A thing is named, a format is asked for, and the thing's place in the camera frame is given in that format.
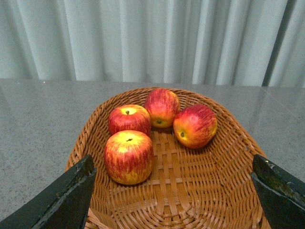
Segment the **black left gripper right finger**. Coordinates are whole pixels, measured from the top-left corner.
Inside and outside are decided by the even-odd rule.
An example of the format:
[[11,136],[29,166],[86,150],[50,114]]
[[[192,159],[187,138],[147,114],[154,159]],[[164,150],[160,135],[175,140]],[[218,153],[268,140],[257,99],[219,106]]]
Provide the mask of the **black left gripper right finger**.
[[254,155],[251,179],[273,229],[305,227],[305,183],[278,165]]

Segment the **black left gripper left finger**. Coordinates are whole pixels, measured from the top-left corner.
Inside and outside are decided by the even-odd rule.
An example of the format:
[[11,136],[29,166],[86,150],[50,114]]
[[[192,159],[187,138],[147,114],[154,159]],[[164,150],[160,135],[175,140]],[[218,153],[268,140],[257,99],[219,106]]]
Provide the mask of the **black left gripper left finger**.
[[20,209],[1,221],[2,229],[83,229],[97,169],[87,155]]

